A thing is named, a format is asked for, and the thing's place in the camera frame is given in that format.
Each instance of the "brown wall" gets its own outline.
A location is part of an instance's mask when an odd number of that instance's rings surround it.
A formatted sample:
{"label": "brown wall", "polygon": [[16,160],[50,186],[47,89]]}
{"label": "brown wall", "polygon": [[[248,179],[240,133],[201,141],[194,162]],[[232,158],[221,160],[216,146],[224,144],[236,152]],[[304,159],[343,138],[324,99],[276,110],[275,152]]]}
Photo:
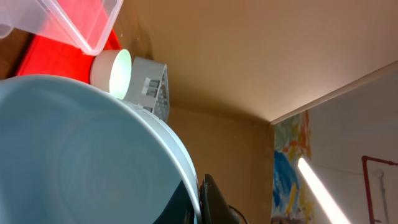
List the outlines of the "brown wall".
{"label": "brown wall", "polygon": [[270,222],[272,126],[180,108],[171,109],[169,125],[190,153],[199,183],[211,174],[250,223]]}

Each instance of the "blue paint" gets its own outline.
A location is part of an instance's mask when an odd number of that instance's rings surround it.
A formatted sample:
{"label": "blue paint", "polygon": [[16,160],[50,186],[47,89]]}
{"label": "blue paint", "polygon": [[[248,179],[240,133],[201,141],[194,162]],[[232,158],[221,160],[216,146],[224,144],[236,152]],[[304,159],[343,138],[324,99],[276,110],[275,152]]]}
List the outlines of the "blue paint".
{"label": "blue paint", "polygon": [[[300,189],[296,171],[290,165],[290,162],[283,153],[274,151],[274,189],[272,192],[272,210],[274,214],[282,214],[285,211],[286,205],[289,204],[290,191],[294,183],[297,186],[297,190]],[[298,212],[298,194],[299,191],[296,193],[296,199],[292,207],[293,213]]]}

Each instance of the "translucent container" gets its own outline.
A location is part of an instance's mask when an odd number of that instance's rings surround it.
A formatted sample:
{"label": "translucent container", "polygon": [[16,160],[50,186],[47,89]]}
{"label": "translucent container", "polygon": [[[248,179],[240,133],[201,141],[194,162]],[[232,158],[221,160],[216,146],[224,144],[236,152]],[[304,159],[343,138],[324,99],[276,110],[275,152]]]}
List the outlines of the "translucent container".
{"label": "translucent container", "polygon": [[123,0],[0,0],[0,38],[15,27],[99,54]]}

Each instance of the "light blue bowl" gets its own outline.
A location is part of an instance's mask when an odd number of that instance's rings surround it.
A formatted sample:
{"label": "light blue bowl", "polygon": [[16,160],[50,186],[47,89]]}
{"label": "light blue bowl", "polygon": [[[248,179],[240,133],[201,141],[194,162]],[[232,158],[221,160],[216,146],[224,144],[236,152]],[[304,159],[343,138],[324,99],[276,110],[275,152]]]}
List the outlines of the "light blue bowl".
{"label": "light blue bowl", "polygon": [[1,224],[153,223],[180,174],[107,93],[48,75],[0,82]]}

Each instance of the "red tray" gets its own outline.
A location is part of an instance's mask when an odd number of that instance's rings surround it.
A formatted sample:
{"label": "red tray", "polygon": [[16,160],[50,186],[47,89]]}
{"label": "red tray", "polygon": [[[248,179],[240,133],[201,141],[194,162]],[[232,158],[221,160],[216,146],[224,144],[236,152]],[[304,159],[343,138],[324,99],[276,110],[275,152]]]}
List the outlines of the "red tray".
{"label": "red tray", "polygon": [[[121,49],[118,37],[112,30],[104,50]],[[85,55],[74,46],[35,36],[23,59],[17,76],[59,75],[90,83],[90,68],[94,56]]]}

